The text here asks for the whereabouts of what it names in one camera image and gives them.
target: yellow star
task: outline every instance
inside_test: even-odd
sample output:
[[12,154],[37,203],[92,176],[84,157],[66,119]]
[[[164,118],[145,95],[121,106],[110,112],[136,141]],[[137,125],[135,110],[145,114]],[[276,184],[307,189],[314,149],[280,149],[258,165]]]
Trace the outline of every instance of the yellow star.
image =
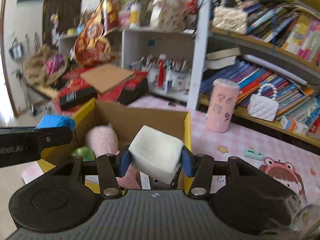
[[228,147],[219,145],[219,148],[217,149],[222,154],[228,153]]

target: cream quilted handbag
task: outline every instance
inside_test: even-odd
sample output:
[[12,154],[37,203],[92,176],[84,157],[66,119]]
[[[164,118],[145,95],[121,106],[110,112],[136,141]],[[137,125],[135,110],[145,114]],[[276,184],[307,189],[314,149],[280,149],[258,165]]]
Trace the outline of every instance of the cream quilted handbag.
[[242,10],[244,5],[241,0],[234,1],[237,8],[225,7],[226,0],[221,0],[220,5],[214,8],[212,27],[246,34],[248,13]]
[[[262,90],[265,87],[271,87],[273,90],[272,98],[267,98],[261,95]],[[258,94],[253,94],[250,97],[250,102],[248,106],[248,114],[252,117],[259,118],[272,122],[278,111],[279,103],[276,101],[277,90],[273,84],[266,83],[263,84],[259,90]]]

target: pink cylinder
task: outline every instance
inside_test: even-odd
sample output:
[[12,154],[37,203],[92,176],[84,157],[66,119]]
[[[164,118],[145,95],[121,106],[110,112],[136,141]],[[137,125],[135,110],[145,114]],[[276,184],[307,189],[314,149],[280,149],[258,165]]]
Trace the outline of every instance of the pink cylinder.
[[213,82],[205,126],[217,133],[227,131],[236,105],[239,86],[228,79],[218,78]]

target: dark brown door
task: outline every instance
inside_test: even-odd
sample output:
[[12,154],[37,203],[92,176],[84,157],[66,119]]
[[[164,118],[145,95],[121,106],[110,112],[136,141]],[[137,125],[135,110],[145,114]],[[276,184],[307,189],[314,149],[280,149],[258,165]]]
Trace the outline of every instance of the dark brown door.
[[52,45],[51,31],[53,23],[50,21],[52,14],[58,12],[60,16],[58,32],[67,33],[68,28],[73,28],[74,18],[80,14],[82,0],[44,0],[43,7],[43,42]]

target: white cube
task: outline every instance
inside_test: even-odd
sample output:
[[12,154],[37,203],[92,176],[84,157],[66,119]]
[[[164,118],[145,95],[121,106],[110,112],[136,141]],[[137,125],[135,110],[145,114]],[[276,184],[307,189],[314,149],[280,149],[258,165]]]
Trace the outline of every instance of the white cube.
[[170,184],[180,164],[183,141],[143,126],[130,144],[132,166],[137,170]]

